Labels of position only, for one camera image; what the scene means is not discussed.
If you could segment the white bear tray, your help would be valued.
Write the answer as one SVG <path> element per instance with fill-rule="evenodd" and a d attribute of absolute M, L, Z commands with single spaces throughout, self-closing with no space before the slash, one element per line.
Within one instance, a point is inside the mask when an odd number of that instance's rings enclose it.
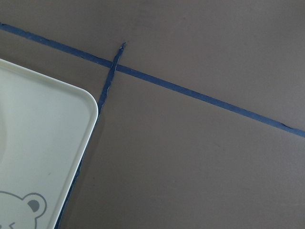
<path fill-rule="evenodd" d="M 97 116 L 87 91 L 1 60 L 1 228 L 55 227 Z"/>

